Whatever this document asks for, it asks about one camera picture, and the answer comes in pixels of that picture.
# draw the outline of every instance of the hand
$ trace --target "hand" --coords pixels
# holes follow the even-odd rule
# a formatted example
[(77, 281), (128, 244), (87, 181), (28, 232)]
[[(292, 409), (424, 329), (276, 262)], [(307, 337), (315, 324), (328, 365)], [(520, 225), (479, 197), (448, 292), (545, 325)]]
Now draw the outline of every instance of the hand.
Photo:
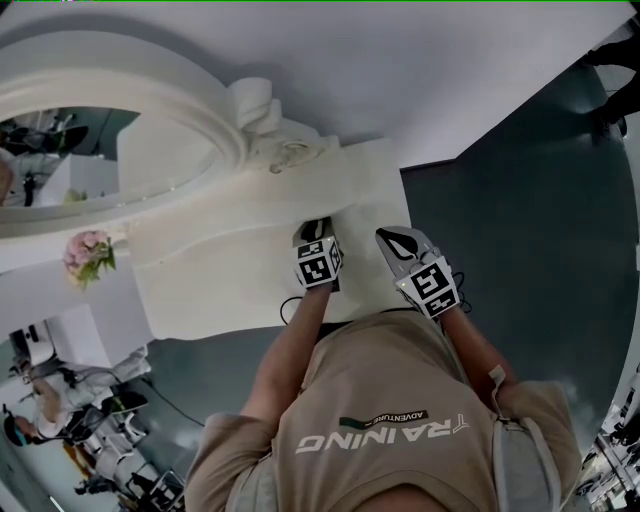
[(329, 283), (322, 283), (316, 286), (312, 286), (311, 288), (307, 288), (307, 295), (319, 295), (319, 294), (331, 294), (333, 290), (333, 281)]

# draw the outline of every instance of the backpack strap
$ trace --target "backpack strap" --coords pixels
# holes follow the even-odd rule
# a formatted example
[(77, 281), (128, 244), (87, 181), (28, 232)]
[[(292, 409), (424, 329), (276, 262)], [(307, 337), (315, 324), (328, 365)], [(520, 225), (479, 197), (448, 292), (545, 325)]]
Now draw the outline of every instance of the backpack strap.
[(275, 469), (271, 455), (240, 473), (227, 498), (225, 511), (278, 512)]
[(502, 434), (503, 425), (498, 420), (493, 424), (493, 479), (496, 485), (496, 497), (498, 498), (498, 512), (509, 512)]
[(507, 374), (502, 369), (502, 366), (498, 365), (493, 370), (489, 372), (489, 377), (493, 380), (495, 387), (491, 392), (491, 403), (493, 404), (493, 409), (501, 420), (506, 420), (502, 411), (500, 410), (500, 406), (498, 405), (498, 391), (500, 391), (500, 386), (504, 383), (507, 378)]
[(538, 427), (536, 422), (531, 418), (524, 418), (522, 422), (529, 430), (529, 433), (533, 438), (533, 442), (536, 444), (536, 448), (538, 449), (538, 455), (542, 461), (542, 467), (544, 469), (545, 476), (547, 477), (547, 484), (551, 491), (552, 511), (557, 512), (560, 510), (561, 499), (560, 473), (558, 473), (558, 467), (553, 460), (553, 455), (551, 454), (549, 445), (542, 435), (540, 427)]

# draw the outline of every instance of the flower bouquet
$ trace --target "flower bouquet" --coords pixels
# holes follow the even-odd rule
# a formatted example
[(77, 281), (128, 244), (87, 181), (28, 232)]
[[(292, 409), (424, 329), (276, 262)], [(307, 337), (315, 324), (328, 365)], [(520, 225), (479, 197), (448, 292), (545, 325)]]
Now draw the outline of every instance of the flower bouquet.
[(83, 231), (75, 235), (64, 252), (64, 265), (74, 286), (85, 290), (92, 281), (100, 279), (100, 267), (115, 270), (111, 238), (104, 231)]

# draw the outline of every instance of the beige t-shirt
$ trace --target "beige t-shirt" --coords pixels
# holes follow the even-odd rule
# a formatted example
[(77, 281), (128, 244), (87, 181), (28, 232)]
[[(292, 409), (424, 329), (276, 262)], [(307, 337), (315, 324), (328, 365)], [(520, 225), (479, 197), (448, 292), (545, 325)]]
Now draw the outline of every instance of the beige t-shirt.
[[(350, 511), (402, 484), (451, 511), (495, 511), (496, 415), (462, 379), (448, 342), (422, 315), (353, 322), (318, 344), (277, 433), (242, 416), (208, 420), (188, 478), (188, 510), (224, 510), (237, 476), (271, 450), (281, 512)], [(499, 402), (504, 413), (538, 423), (566, 497), (580, 455), (559, 387), (525, 382)]]

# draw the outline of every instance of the person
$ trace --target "person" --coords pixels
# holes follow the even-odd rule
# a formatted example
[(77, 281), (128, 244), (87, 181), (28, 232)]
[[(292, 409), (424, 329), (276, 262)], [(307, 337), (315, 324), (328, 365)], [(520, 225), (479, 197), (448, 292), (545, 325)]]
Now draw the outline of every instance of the person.
[(635, 489), (630, 489), (624, 493), (625, 508), (622, 510), (627, 512), (638, 512), (640, 510), (640, 496)]
[[(640, 69), (640, 36), (635, 35), (620, 43), (605, 44), (592, 50), (582, 59), (591, 66), (617, 65), (638, 71)], [(640, 110), (640, 76), (635, 74), (631, 81), (613, 94), (607, 102), (593, 110), (596, 127), (599, 133), (610, 137), (610, 127), (620, 122), (621, 132), (626, 134), (624, 116)]]
[(7, 163), (0, 158), (0, 206), (4, 206), (4, 200), (11, 190), (13, 173)]
[[(559, 385), (518, 381), (457, 306), (439, 316), (448, 338), (417, 311), (396, 310), (316, 345), (330, 293), (330, 284), (305, 293), (240, 414), (207, 420), (187, 478), (189, 512), (498, 510), (489, 376), (498, 365), (501, 412), (540, 426), (562, 500), (570, 497), (581, 459)], [(238, 489), (267, 467), (275, 496), (243, 502)]]
[(614, 443), (620, 443), (622, 446), (637, 443), (640, 439), (640, 414), (636, 412), (626, 425), (618, 423), (614, 428), (614, 432), (609, 436)]
[(146, 348), (140, 349), (108, 370), (66, 365), (44, 377), (35, 376), (31, 370), (35, 417), (29, 421), (24, 416), (9, 415), (4, 420), (5, 435), (16, 446), (66, 438), (63, 429), (69, 425), (74, 413), (111, 396), (112, 386), (151, 371), (146, 354)]

